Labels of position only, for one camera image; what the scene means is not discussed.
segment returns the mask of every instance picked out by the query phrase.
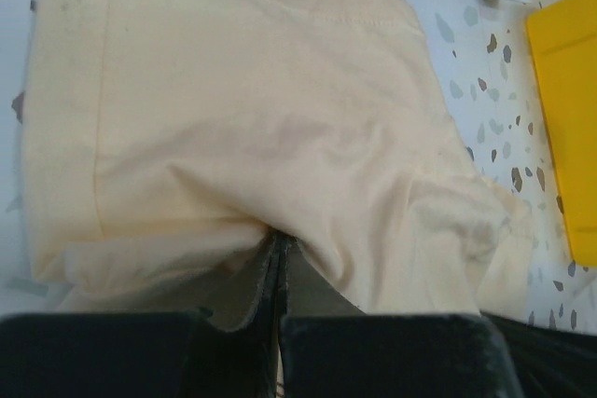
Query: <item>yellow box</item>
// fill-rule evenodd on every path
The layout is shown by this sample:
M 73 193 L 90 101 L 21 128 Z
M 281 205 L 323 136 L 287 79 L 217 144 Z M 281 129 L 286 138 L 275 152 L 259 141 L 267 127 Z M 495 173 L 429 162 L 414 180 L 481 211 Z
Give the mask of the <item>yellow box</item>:
M 527 32 L 572 257 L 597 266 L 597 0 L 562 0 Z

